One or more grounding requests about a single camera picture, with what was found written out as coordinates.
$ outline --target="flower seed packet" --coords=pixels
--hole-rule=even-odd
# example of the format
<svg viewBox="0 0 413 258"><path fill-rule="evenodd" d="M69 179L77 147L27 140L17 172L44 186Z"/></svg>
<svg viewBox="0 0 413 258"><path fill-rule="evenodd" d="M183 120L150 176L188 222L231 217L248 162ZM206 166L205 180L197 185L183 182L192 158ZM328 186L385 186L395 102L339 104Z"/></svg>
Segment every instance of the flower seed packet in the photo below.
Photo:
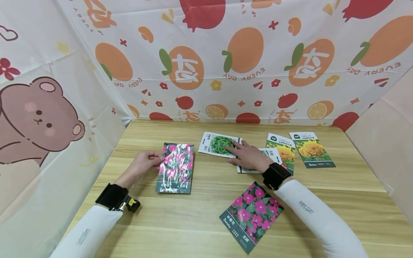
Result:
<svg viewBox="0 0 413 258"><path fill-rule="evenodd" d="M164 143L163 155L165 159L160 165L156 192L190 193L194 145Z"/></svg>
<svg viewBox="0 0 413 258"><path fill-rule="evenodd" d="M246 253L257 245L284 208L257 182L219 216Z"/></svg>
<svg viewBox="0 0 413 258"><path fill-rule="evenodd" d="M317 136L313 132L290 133L295 146L300 153L306 168L335 168L333 160L330 158Z"/></svg>
<svg viewBox="0 0 413 258"><path fill-rule="evenodd" d="M281 157L278 154L278 150L276 148L258 148L264 155L267 157L270 157L274 162L277 162L278 164L282 164ZM237 172L238 173L247 173L247 174L259 174L259 171L256 171L255 169L246 169L240 166L237 166Z"/></svg>
<svg viewBox="0 0 413 258"><path fill-rule="evenodd" d="M231 140L241 142L242 139L228 135L220 135L218 133L204 132L198 152L224 158L235 158L236 156L234 154L225 149L225 146L235 148Z"/></svg>
<svg viewBox="0 0 413 258"><path fill-rule="evenodd" d="M267 148L277 148L280 154L282 163L287 166L287 170L291 175L294 175L294 156L295 156L295 144L294 141L283 137L281 135L275 135L268 133Z"/></svg>

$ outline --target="bear ear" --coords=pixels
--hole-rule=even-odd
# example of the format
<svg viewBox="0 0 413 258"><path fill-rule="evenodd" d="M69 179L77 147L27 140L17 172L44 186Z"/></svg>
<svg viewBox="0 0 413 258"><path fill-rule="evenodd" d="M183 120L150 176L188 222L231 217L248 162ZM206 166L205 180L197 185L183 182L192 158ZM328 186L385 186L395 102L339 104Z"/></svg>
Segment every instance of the bear ear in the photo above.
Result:
<svg viewBox="0 0 413 258"><path fill-rule="evenodd" d="M63 96L62 87L55 79L51 77L36 78L32 82L31 87L39 87L43 91L57 93Z"/></svg>
<svg viewBox="0 0 413 258"><path fill-rule="evenodd" d="M78 121L77 124L75 124L75 126L73 127L73 135L75 136L73 141L82 139L84 134L85 134L85 125L81 121Z"/></svg>

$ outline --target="white seed packet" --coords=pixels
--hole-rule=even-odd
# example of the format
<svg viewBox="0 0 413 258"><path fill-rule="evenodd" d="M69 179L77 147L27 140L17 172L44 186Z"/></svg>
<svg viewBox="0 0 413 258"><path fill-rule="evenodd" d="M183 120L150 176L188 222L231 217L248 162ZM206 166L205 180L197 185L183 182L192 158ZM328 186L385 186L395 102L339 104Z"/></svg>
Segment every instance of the white seed packet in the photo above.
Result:
<svg viewBox="0 0 413 258"><path fill-rule="evenodd" d="M225 146L234 148L231 140L241 143L242 138L220 135L219 133L204 132L198 152L218 157L235 158L236 156L225 149Z"/></svg>
<svg viewBox="0 0 413 258"><path fill-rule="evenodd" d="M274 162L278 164L282 164L280 154L278 153L277 148L258 148L263 154L267 155L270 157ZM247 173L247 174L259 174L259 171L256 171L255 169L246 169L242 168L240 166L237 166L237 172L238 173Z"/></svg>

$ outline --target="yellow marigold illustration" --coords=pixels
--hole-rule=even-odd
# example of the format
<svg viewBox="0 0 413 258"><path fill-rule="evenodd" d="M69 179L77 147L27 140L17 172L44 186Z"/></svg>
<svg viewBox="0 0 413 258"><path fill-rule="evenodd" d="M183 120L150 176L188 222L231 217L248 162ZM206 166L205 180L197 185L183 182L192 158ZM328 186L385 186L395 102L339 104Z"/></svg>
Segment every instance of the yellow marigold illustration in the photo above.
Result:
<svg viewBox="0 0 413 258"><path fill-rule="evenodd" d="M303 146L299 149L299 153L306 158L311 158L314 156L323 155L325 150L321 144L310 140L303 144Z"/></svg>
<svg viewBox="0 0 413 258"><path fill-rule="evenodd" d="M277 150L283 162L291 161L294 159L294 153L291 152L291 149L289 147L277 146Z"/></svg>

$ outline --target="bear face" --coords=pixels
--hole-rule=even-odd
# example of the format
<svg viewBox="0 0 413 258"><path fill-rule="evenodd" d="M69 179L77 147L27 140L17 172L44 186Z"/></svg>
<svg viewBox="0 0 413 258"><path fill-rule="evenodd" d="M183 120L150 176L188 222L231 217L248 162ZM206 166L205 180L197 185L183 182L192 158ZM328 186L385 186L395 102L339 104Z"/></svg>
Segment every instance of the bear face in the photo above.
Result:
<svg viewBox="0 0 413 258"><path fill-rule="evenodd" d="M43 150L64 150L85 133L75 108L63 96L59 83L50 77L39 77L30 85L5 87L0 92L0 103L0 115Z"/></svg>

